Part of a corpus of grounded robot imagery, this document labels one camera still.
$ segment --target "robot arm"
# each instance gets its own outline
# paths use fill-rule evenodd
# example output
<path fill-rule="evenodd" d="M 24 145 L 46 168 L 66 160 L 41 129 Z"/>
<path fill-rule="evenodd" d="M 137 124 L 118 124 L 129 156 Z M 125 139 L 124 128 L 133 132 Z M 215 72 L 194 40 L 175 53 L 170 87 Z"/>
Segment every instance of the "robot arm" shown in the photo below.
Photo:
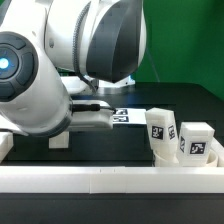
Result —
<path fill-rule="evenodd" d="M 28 135 L 73 130 L 89 114 L 73 114 L 56 68 L 117 82 L 139 66 L 145 33 L 142 0 L 12 0 L 0 29 L 1 114 Z"/>

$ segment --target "black cable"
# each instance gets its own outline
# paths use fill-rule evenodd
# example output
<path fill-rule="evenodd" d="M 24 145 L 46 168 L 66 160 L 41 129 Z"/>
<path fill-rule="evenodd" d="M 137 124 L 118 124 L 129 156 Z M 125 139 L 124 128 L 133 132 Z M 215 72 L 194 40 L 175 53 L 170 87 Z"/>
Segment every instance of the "black cable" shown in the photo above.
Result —
<path fill-rule="evenodd" d="M 79 55 L 78 55 L 78 41 L 79 41 L 79 33 L 80 33 L 80 28 L 82 21 L 85 17 L 85 15 L 88 13 L 90 7 L 90 2 L 84 7 L 84 9 L 81 11 L 80 15 L 78 16 L 75 30 L 74 30 L 74 36 L 73 36 L 73 67 L 75 74 L 80 78 L 81 81 L 86 83 L 90 89 L 92 90 L 93 94 L 96 93 L 96 88 L 95 86 L 88 80 L 86 79 L 80 72 L 79 69 Z"/>
<path fill-rule="evenodd" d="M 111 110 L 113 114 L 116 113 L 116 108 L 110 106 L 100 106 L 100 104 L 73 104 L 72 112 L 84 112 L 84 111 L 100 111 L 100 110 Z"/>

